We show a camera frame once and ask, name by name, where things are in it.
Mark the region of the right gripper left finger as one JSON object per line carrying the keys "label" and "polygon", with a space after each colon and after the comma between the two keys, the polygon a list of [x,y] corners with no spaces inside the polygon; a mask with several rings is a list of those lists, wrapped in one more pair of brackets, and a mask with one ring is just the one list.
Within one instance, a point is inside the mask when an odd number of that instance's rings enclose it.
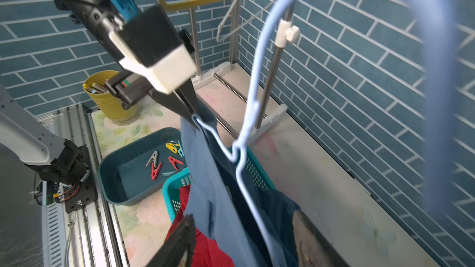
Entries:
{"label": "right gripper left finger", "polygon": [[195,230],[193,215],[185,216],[147,267],[190,267],[196,245]]}

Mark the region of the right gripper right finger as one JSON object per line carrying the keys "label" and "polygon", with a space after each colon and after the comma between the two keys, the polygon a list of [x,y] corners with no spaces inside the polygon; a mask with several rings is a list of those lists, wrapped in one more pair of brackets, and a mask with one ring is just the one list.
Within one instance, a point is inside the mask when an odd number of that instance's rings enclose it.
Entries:
{"label": "right gripper right finger", "polygon": [[294,212],[292,223],[299,267],[349,267],[303,211]]}

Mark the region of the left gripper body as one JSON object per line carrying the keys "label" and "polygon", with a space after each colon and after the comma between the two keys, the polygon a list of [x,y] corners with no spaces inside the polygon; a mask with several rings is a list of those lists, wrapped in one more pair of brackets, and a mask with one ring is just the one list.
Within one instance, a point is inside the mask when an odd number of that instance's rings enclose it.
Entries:
{"label": "left gripper body", "polygon": [[121,102],[124,110],[129,110],[145,97],[153,100],[153,88],[141,75],[123,70],[105,82],[106,89]]}

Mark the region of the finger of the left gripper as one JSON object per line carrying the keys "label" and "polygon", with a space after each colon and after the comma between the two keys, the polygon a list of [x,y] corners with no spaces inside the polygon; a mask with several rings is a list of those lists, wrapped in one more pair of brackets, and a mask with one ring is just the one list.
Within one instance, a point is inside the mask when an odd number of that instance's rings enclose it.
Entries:
{"label": "finger of the left gripper", "polygon": [[199,102],[191,79],[188,79],[178,88],[178,95],[191,114],[199,113]]}
{"label": "finger of the left gripper", "polygon": [[178,114],[183,119],[192,118],[192,108],[177,93],[165,95],[155,89],[150,89],[148,91],[148,96],[159,105],[162,105],[170,111]]}

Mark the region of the red t-shirt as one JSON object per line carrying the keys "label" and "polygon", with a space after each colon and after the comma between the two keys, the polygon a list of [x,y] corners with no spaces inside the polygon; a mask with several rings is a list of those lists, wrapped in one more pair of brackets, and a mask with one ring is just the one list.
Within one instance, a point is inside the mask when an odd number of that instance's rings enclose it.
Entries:
{"label": "red t-shirt", "polygon": [[[179,189],[181,207],[176,213],[175,219],[167,233],[165,241],[169,239],[173,231],[178,227],[184,218],[184,211],[187,207],[190,193],[190,185]],[[222,250],[217,243],[208,239],[198,229],[195,230],[196,245],[194,247],[192,267],[233,267],[232,259]]]}

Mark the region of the white wire hanger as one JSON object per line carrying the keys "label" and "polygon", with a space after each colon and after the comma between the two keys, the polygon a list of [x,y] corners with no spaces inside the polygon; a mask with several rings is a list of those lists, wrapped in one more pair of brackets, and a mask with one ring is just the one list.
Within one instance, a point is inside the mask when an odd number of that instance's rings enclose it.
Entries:
{"label": "white wire hanger", "polygon": [[240,26],[237,26],[235,28],[232,28],[229,33],[227,33],[226,35],[221,37],[221,31],[222,31],[222,29],[223,29],[223,27],[224,27],[224,25],[225,25],[225,23],[226,23],[226,21],[229,17],[231,18],[231,23],[236,23],[236,22],[239,21],[238,7],[239,7],[239,3],[241,2],[241,0],[233,0],[229,10],[226,12],[226,14],[223,17],[222,21],[218,25],[217,35],[216,35],[216,42],[217,43],[223,43],[225,40],[229,39],[231,36],[233,36],[235,33],[239,32],[243,27],[245,27],[247,24],[249,24],[251,21],[253,21],[255,18],[257,18],[259,15],[261,15],[264,11],[269,9],[276,1],[277,0],[272,0],[260,12],[258,12],[256,15],[252,16],[245,23],[243,23]]}

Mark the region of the grey clothespin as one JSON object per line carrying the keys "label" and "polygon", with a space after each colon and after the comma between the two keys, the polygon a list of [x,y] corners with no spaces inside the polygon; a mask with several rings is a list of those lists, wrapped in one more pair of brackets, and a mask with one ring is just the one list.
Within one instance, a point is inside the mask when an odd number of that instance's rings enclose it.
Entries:
{"label": "grey clothespin", "polygon": [[152,169],[156,169],[157,168],[157,160],[158,160],[158,151],[154,151],[151,155],[151,157],[148,159],[148,162],[146,164],[146,167],[151,167]]}

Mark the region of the blue grey t-shirt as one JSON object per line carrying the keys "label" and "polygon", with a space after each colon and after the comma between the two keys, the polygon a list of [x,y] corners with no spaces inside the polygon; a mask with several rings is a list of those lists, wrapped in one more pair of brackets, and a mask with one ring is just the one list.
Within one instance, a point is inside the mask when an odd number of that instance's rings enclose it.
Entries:
{"label": "blue grey t-shirt", "polygon": [[[267,246],[236,181],[236,164],[223,153],[211,132],[181,121],[182,143],[192,183],[185,214],[196,228],[216,242],[236,267],[269,267]],[[257,187],[243,172],[246,189],[263,219],[280,264],[298,265],[292,225],[300,207],[285,194]]]}

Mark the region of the light blue wire hanger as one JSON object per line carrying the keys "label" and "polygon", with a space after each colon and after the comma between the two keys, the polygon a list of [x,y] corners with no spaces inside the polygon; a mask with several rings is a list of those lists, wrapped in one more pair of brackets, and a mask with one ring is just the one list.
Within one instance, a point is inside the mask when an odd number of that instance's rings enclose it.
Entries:
{"label": "light blue wire hanger", "polygon": [[297,0],[252,151],[276,187],[356,267],[475,264],[475,0],[448,0],[457,32],[453,139],[427,154],[446,99],[428,92],[432,0]]}

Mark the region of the yellow clothespin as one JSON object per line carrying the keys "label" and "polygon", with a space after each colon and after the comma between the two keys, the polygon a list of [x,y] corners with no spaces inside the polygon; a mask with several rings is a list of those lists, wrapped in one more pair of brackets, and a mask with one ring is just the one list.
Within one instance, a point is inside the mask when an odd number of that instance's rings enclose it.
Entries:
{"label": "yellow clothespin", "polygon": [[178,153],[178,145],[176,143],[171,143],[171,142],[166,143],[165,147],[174,154]]}

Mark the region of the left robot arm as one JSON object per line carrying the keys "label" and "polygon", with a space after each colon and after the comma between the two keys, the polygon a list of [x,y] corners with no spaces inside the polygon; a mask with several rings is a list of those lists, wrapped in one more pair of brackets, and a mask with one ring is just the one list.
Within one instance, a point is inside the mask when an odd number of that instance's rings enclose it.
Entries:
{"label": "left robot arm", "polygon": [[80,82],[115,71],[103,86],[129,111],[141,99],[191,119],[193,47],[164,7],[136,0],[1,0],[1,143],[40,179],[77,185],[90,174],[80,148],[36,116],[85,100]]}

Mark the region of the yellow bowl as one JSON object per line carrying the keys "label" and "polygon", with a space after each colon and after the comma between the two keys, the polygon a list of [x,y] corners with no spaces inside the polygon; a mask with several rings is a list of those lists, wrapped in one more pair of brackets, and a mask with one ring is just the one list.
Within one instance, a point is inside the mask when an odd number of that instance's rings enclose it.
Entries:
{"label": "yellow bowl", "polygon": [[101,93],[93,88],[93,84],[98,84],[105,88],[105,83],[118,74],[119,72],[115,70],[97,72],[85,80],[83,89],[107,118],[116,125],[121,126],[135,121],[140,115],[139,109],[136,106],[132,106],[125,110],[120,99],[108,91]]}

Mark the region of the dark teal tray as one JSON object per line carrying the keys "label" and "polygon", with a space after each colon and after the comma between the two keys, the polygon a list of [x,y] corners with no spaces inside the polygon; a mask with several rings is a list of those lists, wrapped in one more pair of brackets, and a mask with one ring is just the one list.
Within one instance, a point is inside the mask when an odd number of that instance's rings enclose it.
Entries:
{"label": "dark teal tray", "polygon": [[[183,170],[187,166],[186,159],[169,151],[165,147],[169,142],[181,142],[178,129],[161,129],[108,155],[98,171],[106,201],[112,205],[132,206],[161,189],[171,177],[163,177],[162,174],[175,171],[168,161],[169,156],[184,162],[178,172]],[[152,168],[146,167],[146,164],[155,150],[159,153],[157,163],[163,163],[163,166],[157,179],[152,180]]]}

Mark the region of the teal plastic basket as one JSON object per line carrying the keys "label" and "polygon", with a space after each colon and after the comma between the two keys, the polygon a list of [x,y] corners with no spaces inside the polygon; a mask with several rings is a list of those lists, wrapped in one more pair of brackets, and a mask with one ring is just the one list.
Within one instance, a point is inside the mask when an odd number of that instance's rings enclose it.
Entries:
{"label": "teal plastic basket", "polygon": [[162,193],[171,222],[181,207],[179,189],[190,185],[190,193],[184,216],[196,214],[200,229],[217,225],[239,223],[254,218],[249,212],[248,201],[252,199],[258,208],[264,198],[259,194],[264,189],[275,190],[271,179],[248,148],[238,151],[238,158],[231,161],[220,148],[199,156],[191,152],[190,168],[173,175],[163,185]]}

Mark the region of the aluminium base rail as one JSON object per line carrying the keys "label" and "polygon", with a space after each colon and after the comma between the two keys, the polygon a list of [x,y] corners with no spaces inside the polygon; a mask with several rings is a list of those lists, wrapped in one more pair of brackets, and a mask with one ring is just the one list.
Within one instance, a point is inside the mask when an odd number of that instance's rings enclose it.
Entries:
{"label": "aluminium base rail", "polygon": [[80,189],[42,183],[42,246],[46,267],[127,267],[129,261],[113,205],[98,180],[102,161],[92,117],[75,105],[40,118],[51,132],[73,141],[90,174]]}

